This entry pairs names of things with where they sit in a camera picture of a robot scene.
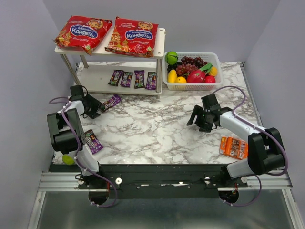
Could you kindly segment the purple M&M pack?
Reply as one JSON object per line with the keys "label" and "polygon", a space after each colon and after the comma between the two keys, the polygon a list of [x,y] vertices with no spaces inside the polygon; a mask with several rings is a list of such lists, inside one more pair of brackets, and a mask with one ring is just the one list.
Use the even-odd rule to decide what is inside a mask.
{"label": "purple M&M pack", "polygon": [[124,72],[120,83],[121,87],[130,88],[132,76],[133,72]]}
{"label": "purple M&M pack", "polygon": [[145,81],[145,77],[144,77],[145,71],[144,70],[135,70],[134,73],[135,73],[135,85],[134,85],[134,88],[135,89],[144,88],[145,87],[145,84],[144,84],[144,81]]}
{"label": "purple M&M pack", "polygon": [[108,85],[118,86],[119,80],[122,77],[124,71],[123,70],[114,70],[113,74],[108,82]]}
{"label": "purple M&M pack", "polygon": [[103,149],[103,145],[97,139],[92,129],[85,132],[85,141],[93,155]]}
{"label": "purple M&M pack", "polygon": [[147,90],[156,90],[157,83],[157,73],[156,72],[148,72],[147,82],[145,89]]}
{"label": "purple M&M pack", "polygon": [[121,97],[119,95],[115,94],[112,98],[110,98],[106,102],[102,103],[102,105],[100,107],[100,111],[106,112],[110,108],[112,108],[112,107],[116,106],[118,103],[120,103],[121,100],[122,100]]}

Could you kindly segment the red candy bag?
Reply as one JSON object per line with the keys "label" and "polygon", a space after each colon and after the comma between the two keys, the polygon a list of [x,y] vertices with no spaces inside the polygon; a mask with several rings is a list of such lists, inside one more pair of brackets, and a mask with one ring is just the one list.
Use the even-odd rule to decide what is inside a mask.
{"label": "red candy bag", "polygon": [[117,17],[105,51],[140,58],[152,58],[159,24]]}
{"label": "red candy bag", "polygon": [[112,24],[112,20],[72,16],[54,42],[61,48],[81,49],[91,56]]}

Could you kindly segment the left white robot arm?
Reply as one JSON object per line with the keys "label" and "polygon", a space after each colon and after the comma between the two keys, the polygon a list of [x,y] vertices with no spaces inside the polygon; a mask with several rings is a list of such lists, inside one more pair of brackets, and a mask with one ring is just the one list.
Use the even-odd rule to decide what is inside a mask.
{"label": "left white robot arm", "polygon": [[47,115],[51,145],[56,152],[72,157],[84,176],[95,175],[99,172],[99,162],[85,147],[85,132],[80,117],[99,117],[102,103],[82,85],[71,86],[70,91],[69,97],[49,101],[49,104],[63,104],[61,110]]}

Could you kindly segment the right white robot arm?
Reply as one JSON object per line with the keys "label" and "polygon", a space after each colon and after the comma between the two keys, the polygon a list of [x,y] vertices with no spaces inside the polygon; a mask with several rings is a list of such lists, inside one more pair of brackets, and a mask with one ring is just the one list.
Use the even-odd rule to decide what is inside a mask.
{"label": "right white robot arm", "polygon": [[203,105],[195,105],[187,125],[196,124],[201,132],[214,127],[225,128],[248,144],[248,156],[222,167],[221,176],[235,179],[244,176],[270,174],[272,170],[288,168],[287,155],[281,135],[276,128],[266,129],[241,118],[234,109],[221,107],[215,94],[201,98]]}

